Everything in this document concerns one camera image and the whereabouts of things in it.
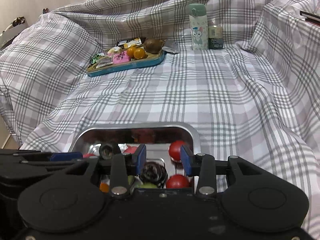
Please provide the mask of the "small pink radish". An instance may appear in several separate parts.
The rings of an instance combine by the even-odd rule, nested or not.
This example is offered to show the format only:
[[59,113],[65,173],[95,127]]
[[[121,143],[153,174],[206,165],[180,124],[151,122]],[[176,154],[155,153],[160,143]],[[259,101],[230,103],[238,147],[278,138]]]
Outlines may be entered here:
[[123,153],[134,154],[137,150],[137,146],[129,146]]

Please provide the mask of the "dark water chestnut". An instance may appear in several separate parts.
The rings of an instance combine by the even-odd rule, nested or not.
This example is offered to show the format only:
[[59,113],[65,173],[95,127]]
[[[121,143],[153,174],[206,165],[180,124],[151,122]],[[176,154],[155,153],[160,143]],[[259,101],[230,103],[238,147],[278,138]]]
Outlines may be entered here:
[[99,147],[99,155],[102,159],[111,159],[115,154],[121,154],[121,150],[115,142],[105,142]]
[[168,173],[163,165],[150,161],[144,164],[139,178],[143,183],[151,183],[158,188],[163,188],[167,181]]

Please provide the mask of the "red cherry tomato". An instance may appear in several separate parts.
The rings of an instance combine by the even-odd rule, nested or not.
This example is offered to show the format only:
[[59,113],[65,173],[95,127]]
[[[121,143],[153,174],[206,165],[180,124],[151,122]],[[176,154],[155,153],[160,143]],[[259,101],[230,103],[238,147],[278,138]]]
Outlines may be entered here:
[[187,177],[176,174],[171,176],[166,182],[167,189],[181,189],[181,188],[188,188],[189,187],[189,180]]
[[181,146],[186,145],[186,143],[182,140],[177,140],[175,142],[172,142],[168,149],[168,154],[171,157],[171,159],[175,162],[181,161]]

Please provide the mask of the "orange tangerine with stem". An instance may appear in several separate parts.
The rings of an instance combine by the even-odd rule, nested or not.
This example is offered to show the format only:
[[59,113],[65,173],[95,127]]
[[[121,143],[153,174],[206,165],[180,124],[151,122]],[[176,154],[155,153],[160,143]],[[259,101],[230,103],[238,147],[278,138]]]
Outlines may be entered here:
[[103,192],[103,193],[108,193],[109,190],[110,190],[110,187],[109,187],[109,185],[108,185],[107,183],[101,182],[101,183],[100,183],[100,186],[99,186],[99,189],[100,189],[100,191]]

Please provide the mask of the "large red radish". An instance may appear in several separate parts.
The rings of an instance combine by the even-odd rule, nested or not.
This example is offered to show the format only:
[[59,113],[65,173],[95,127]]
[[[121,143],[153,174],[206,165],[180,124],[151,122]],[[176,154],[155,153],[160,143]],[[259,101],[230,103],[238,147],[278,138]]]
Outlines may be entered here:
[[92,158],[95,158],[96,156],[95,156],[94,154],[91,154],[91,153],[87,153],[87,154],[84,154],[84,155],[83,155],[83,158],[84,158],[84,159],[91,158],[91,157],[92,157]]

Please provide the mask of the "stainless steel tray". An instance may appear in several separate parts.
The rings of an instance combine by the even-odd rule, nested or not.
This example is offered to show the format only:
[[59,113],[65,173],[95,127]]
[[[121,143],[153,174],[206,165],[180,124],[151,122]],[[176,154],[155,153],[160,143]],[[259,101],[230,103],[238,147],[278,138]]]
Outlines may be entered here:
[[[179,122],[90,127],[76,137],[69,150],[83,154],[91,153],[99,158],[98,171],[101,182],[110,186],[112,158],[104,160],[100,157],[99,147],[101,144],[115,142],[121,153],[125,155],[128,153],[123,152],[129,146],[137,146],[138,148],[140,144],[144,144],[146,146],[146,162],[154,161],[163,165],[168,173],[167,180],[173,175],[181,174],[189,180],[189,187],[194,187],[194,177],[186,176],[181,161],[173,161],[168,154],[170,144],[177,140],[184,141],[193,154],[201,152],[200,137],[196,130],[188,124]],[[139,175],[128,176],[128,180],[131,192],[136,189],[136,184],[143,183]]]

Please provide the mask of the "green foil candy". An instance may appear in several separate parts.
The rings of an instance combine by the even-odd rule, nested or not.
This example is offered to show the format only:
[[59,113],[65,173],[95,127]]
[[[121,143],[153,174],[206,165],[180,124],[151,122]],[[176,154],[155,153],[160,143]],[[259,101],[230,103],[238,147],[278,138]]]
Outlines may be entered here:
[[98,53],[93,55],[90,59],[89,59],[89,64],[93,65],[95,64],[100,58],[102,58],[104,56],[103,53]]

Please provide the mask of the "brown clear snack packet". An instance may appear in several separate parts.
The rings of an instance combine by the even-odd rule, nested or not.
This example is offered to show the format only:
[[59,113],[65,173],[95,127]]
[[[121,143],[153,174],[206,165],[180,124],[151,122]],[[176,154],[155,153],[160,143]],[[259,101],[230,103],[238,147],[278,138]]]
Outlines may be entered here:
[[111,57],[102,57],[97,61],[96,68],[103,68],[113,65],[113,60]]

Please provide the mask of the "pink snack packet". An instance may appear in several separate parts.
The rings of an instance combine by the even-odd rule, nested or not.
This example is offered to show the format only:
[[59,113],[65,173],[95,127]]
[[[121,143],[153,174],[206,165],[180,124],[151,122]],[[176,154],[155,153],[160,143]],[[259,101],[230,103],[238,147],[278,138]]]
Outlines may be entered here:
[[116,53],[113,56],[113,63],[114,64],[127,63],[130,61],[131,61],[131,57],[127,54],[127,51],[122,51],[122,52]]

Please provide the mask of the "blue gold snack tin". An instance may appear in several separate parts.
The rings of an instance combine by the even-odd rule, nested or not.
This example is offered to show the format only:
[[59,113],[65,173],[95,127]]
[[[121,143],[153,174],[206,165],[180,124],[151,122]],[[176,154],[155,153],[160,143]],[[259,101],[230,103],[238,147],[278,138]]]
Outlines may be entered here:
[[[142,41],[142,45],[135,46],[136,48],[143,48],[144,49],[144,42],[147,38],[140,38]],[[127,51],[127,49],[120,48],[117,45],[112,47],[109,50],[100,52],[103,53],[103,57],[111,57],[113,59],[114,54]],[[135,58],[132,58],[130,62],[127,63],[121,63],[121,64],[113,64],[111,66],[103,67],[103,68],[96,68],[96,64],[90,65],[88,64],[88,67],[86,68],[86,73],[90,77],[94,76],[100,76],[105,74],[111,74],[115,72],[121,72],[125,70],[132,70],[132,69],[139,69],[139,68],[147,68],[147,67],[153,67],[160,63],[165,58],[165,51],[161,49],[161,51],[158,54],[150,54],[146,52],[146,57],[141,60],[136,60]]]

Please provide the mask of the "small orange in tin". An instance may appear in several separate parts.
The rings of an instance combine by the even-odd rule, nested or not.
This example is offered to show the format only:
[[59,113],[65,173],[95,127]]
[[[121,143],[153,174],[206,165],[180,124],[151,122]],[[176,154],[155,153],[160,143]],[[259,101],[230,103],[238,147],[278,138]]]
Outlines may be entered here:
[[134,46],[131,46],[131,47],[129,47],[128,49],[127,49],[127,51],[126,51],[126,53],[127,53],[127,55],[128,55],[128,57],[129,58],[134,58],[134,52],[135,52],[135,50],[136,50],[136,47],[134,47]]
[[146,57],[146,52],[143,48],[136,48],[133,52],[133,57],[136,60],[144,59]]

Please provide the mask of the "grey plaid sofa cover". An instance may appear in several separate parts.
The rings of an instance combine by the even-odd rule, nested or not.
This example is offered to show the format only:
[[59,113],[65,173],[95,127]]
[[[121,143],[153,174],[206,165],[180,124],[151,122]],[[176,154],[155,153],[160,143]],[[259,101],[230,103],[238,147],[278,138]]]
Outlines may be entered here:
[[[223,27],[193,50],[188,5]],[[238,155],[300,187],[319,239],[319,27],[311,0],[86,0],[41,15],[1,51],[1,115],[24,149],[61,152],[97,124],[185,122],[215,158]],[[89,77],[118,41],[169,38],[156,67]]]

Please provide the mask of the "yellow pastry packet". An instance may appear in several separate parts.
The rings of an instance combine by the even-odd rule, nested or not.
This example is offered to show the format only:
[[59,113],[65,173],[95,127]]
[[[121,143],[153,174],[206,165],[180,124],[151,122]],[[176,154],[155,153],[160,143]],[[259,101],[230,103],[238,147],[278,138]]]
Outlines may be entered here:
[[122,40],[122,41],[119,41],[117,43],[118,47],[124,48],[124,49],[130,48],[130,47],[134,47],[134,46],[140,46],[140,45],[142,45],[142,41],[141,41],[141,39],[139,37],[138,38],[129,39],[129,40]]

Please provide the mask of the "silver foil wrapper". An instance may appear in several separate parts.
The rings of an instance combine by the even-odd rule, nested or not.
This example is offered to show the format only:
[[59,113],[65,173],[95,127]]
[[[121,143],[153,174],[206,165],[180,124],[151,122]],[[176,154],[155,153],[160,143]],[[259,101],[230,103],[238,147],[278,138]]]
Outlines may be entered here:
[[174,40],[169,39],[164,42],[162,50],[171,54],[178,54],[180,52],[177,43]]

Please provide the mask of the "brown kiwi fruit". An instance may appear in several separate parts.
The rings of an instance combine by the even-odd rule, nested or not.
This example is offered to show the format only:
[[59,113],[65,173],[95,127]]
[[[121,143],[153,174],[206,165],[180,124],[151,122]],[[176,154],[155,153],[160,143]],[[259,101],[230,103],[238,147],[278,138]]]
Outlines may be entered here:
[[148,38],[145,40],[143,46],[144,46],[144,50],[147,53],[158,54],[161,51],[163,44],[164,42],[162,40],[155,39],[155,38]]

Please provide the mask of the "small green jar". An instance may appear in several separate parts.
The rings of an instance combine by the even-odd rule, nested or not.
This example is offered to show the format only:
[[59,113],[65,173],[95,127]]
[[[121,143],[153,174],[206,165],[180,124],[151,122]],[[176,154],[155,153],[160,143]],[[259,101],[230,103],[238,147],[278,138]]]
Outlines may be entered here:
[[209,49],[223,49],[223,27],[211,25],[208,27],[208,47]]

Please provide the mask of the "white green cartoon bottle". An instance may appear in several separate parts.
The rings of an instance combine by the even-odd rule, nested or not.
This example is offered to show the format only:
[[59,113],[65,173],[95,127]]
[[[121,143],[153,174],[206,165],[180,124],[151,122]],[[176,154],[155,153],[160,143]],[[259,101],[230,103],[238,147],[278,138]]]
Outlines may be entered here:
[[188,5],[193,50],[208,50],[208,20],[206,6],[201,3]]

